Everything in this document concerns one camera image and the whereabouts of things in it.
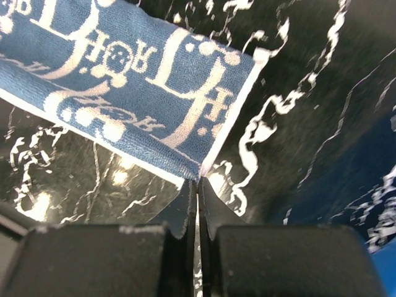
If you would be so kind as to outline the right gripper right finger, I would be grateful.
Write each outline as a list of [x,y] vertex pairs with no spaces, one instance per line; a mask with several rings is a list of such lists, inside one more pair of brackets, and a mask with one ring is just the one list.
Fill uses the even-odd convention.
[[353,229],[249,225],[213,190],[198,185],[204,296],[385,296]]

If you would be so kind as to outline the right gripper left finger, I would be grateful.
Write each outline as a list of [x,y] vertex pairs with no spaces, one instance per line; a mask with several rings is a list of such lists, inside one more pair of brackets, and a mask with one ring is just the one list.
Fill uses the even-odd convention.
[[192,296],[197,186],[142,225],[39,225],[19,243],[2,296]]

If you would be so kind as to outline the blue white patterned towel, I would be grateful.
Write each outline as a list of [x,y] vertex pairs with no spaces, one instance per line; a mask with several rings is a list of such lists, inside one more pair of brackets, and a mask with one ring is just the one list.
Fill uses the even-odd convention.
[[173,184],[206,174],[265,64],[126,1],[1,2],[1,98]]

